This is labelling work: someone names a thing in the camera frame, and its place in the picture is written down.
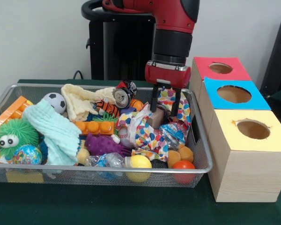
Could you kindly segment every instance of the purple spiky toy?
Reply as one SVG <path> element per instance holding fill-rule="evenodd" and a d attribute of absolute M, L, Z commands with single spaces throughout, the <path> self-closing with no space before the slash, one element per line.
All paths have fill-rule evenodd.
<path fill-rule="evenodd" d="M 131 156 L 131 149 L 128 149 L 121 143 L 115 143 L 109 136 L 93 136 L 89 133 L 86 137 L 84 146 L 87 147 L 92 156 L 101 156 L 112 152 L 117 152 L 122 157 Z"/>

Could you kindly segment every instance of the metal basket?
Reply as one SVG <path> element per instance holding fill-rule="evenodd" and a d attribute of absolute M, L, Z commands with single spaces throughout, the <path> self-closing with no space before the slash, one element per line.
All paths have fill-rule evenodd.
<path fill-rule="evenodd" d="M 61 87 L 62 85 L 50 84 L 12 85 L 0 97 L 0 113 L 5 111 L 19 96 L 24 96 L 36 104 L 47 93 L 60 93 Z M 82 87 L 89 91 L 105 88 L 104 86 Z M 136 98 L 147 102 L 151 98 L 151 91 L 152 88 L 138 88 Z M 168 169 L 166 163 L 158 160 L 152 161 L 152 169 L 0 164 L 0 182 L 193 188 L 203 174 L 211 170 L 212 159 L 195 95 L 186 89 L 183 90 L 183 93 L 191 107 L 192 126 L 188 134 L 187 146 L 194 153 L 193 164 L 196 169 Z M 130 175 L 133 176 L 134 181 L 128 179 L 127 172 L 133 172 Z M 113 180 L 106 180 L 103 176 L 106 173 L 113 173 L 117 177 Z M 145 180 L 148 173 L 150 173 L 149 179 L 137 182 Z"/>

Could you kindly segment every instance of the colorful wrapping paper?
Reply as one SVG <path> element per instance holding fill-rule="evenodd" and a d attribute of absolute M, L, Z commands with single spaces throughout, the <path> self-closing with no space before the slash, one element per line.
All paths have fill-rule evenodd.
<path fill-rule="evenodd" d="M 162 89 L 158 103 L 162 104 L 170 112 L 175 102 L 175 95 L 173 89 Z M 189 131 L 190 113 L 189 103 L 185 95 L 181 93 L 177 117 L 170 117 L 170 121 L 182 125 L 185 130 Z M 140 154 L 150 160 L 159 159 L 166 162 L 168 160 L 168 145 L 160 131 L 154 130 L 147 123 L 151 115 L 149 104 L 146 103 L 140 112 L 122 114 L 116 123 L 116 130 L 119 131 L 122 127 L 127 128 L 130 143 L 133 143 L 136 148 L 132 150 L 132 155 Z"/>
<path fill-rule="evenodd" d="M 168 146 L 158 130 L 154 130 L 146 123 L 152 115 L 146 103 L 140 112 L 122 114 L 117 123 L 116 130 L 126 127 L 130 142 L 137 148 L 132 150 L 132 155 L 142 154 L 150 160 L 168 160 Z"/>
<path fill-rule="evenodd" d="M 158 103 L 162 104 L 169 112 L 171 112 L 172 106 L 175 102 L 175 96 L 176 93 L 173 89 L 163 88 L 158 97 Z M 189 103 L 185 95 L 181 93 L 177 117 L 170 117 L 170 120 L 173 122 L 177 122 L 178 120 L 184 122 L 185 128 L 187 128 L 188 131 L 191 124 L 190 114 L 191 114 L 191 109 L 189 107 Z"/>

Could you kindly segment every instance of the red robot arm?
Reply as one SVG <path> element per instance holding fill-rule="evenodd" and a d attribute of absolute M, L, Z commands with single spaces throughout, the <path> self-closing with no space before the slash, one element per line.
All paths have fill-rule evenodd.
<path fill-rule="evenodd" d="M 152 13 L 156 31 L 152 60 L 145 69 L 147 82 L 154 84 L 151 111 L 156 110 L 158 87 L 172 87 L 176 100 L 172 116 L 178 111 L 181 89 L 189 82 L 191 70 L 185 66 L 198 18 L 200 0 L 112 0 L 119 8 Z"/>

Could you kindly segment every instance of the wooden box with hole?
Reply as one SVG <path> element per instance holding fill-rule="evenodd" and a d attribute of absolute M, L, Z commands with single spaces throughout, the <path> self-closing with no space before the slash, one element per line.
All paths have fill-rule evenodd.
<path fill-rule="evenodd" d="M 238 58 L 194 57 L 189 85 L 197 100 L 199 100 L 201 89 L 204 87 L 205 77 L 230 81 L 251 80 Z"/>
<path fill-rule="evenodd" d="M 268 110 L 214 110 L 209 180 L 217 202 L 275 202 L 281 190 L 281 123 Z"/>
<path fill-rule="evenodd" d="M 199 98 L 204 128 L 209 134 L 214 109 L 271 110 L 252 81 L 205 78 Z"/>

